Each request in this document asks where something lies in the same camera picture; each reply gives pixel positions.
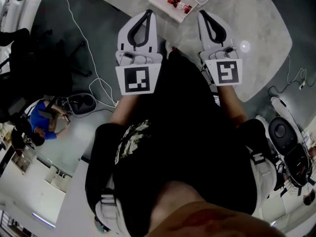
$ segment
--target floor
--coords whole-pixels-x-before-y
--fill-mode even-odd
[[[118,100],[120,93],[114,70],[117,35],[129,17],[102,0],[69,1],[75,19],[90,42],[98,74],[112,86],[113,97]],[[316,78],[316,0],[273,0],[273,2],[282,15],[293,41],[289,54],[291,59],[289,79],[292,80],[300,68],[305,68],[308,71],[307,81],[311,84]],[[34,24],[39,25],[41,31],[53,29],[54,33],[50,37],[50,42],[55,43],[59,39],[63,39],[69,53],[83,40],[71,19],[66,0],[42,0]],[[87,48],[80,51],[77,63],[85,71],[94,70]],[[276,116],[267,91],[272,85],[282,90],[286,86],[287,71],[288,59],[258,94],[243,103],[250,118],[261,114],[267,121],[270,121]],[[95,72],[88,79],[76,75],[73,77],[74,91],[85,92],[88,91],[89,84],[96,78]],[[111,104],[98,83],[92,86],[92,91],[97,99]],[[302,128],[305,128],[316,116],[315,94],[316,85],[312,88],[305,86],[299,90],[298,84],[290,85],[283,94],[280,94],[281,99],[287,104]],[[107,121],[110,114],[108,111],[101,111],[82,119],[72,118],[71,129],[67,137],[58,142],[46,142],[39,149],[40,153],[44,158],[53,161],[53,164],[73,173],[82,154],[89,158],[94,131]],[[284,195],[283,198],[276,196],[267,200],[261,212],[256,213],[258,217],[261,214],[263,218],[271,222],[301,204],[301,198],[293,198],[288,195]]]

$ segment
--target gray floor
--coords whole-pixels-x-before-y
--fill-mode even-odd
[[[117,65],[115,59],[117,36],[121,27],[130,17],[123,12],[117,11],[102,0],[69,1],[75,19],[89,40],[98,74],[112,86],[113,97],[115,100],[118,100],[120,92],[115,73],[115,66]],[[308,70],[307,79],[309,84],[311,84],[316,78],[316,0],[273,0],[273,2],[282,15],[293,40],[293,47],[290,52],[291,71],[289,78],[292,79],[297,71],[303,67]],[[39,25],[40,32],[52,29],[53,35],[47,39],[47,44],[53,44],[58,42],[59,39],[63,39],[67,53],[71,53],[76,45],[83,40],[79,30],[72,21],[66,0],[42,0],[34,25]],[[96,75],[87,47],[79,51],[77,64],[83,71],[93,71],[93,75],[89,78],[74,75],[73,89],[74,91],[88,92],[88,85],[96,78]],[[288,60],[285,61],[266,87],[248,102],[244,103],[249,117],[254,118],[257,114],[261,114],[269,121],[276,115],[270,104],[267,90],[272,85],[275,85],[279,90],[286,86],[287,69]],[[92,91],[96,98],[107,104],[112,104],[98,84],[96,82],[92,86]],[[315,96],[316,85],[313,88],[305,86],[302,90],[299,90],[298,84],[290,85],[280,95],[296,121],[303,128],[316,115]],[[108,112],[99,112],[87,118],[73,121],[75,123],[73,126],[77,127],[80,123],[87,125],[92,123],[93,126],[87,128],[92,132],[93,128],[105,123],[108,116]],[[67,143],[48,143],[41,148],[40,152],[45,157],[57,162],[57,165],[68,168],[72,172],[80,155],[84,154],[89,158],[93,136],[85,133],[78,136],[76,129],[73,128],[68,138]],[[80,139],[83,142],[77,144],[77,146],[72,146],[76,143],[76,139]]]

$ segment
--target shoe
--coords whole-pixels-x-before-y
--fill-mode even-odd
[[[172,52],[172,51],[177,51],[178,49],[175,47],[175,46],[172,46],[170,44],[170,42],[166,41],[166,50],[167,50],[167,60],[169,59],[169,54]]]

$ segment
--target blue shirt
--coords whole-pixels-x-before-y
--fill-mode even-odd
[[[48,131],[49,127],[49,119],[44,118],[39,114],[39,110],[45,110],[46,106],[44,101],[38,102],[35,106],[34,110],[31,113],[30,121],[32,126],[32,131],[34,132],[35,127],[40,126],[44,129],[45,132],[45,140],[54,140],[57,138],[56,133]]]

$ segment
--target red bottle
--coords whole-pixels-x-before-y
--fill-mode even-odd
[[[181,0],[168,0],[168,3],[173,4],[175,8],[182,10],[185,14],[188,14],[192,9],[191,5],[186,5],[185,3],[181,2]]]

